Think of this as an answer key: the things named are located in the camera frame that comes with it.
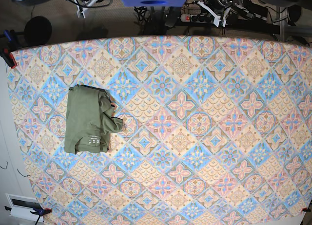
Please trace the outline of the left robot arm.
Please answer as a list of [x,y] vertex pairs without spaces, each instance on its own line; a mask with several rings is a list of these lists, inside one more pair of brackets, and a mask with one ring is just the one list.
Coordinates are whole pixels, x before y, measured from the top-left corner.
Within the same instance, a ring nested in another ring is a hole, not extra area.
[[300,0],[199,0],[195,4],[214,22],[216,27],[232,25],[239,17],[257,23],[266,23],[273,5],[284,9]]

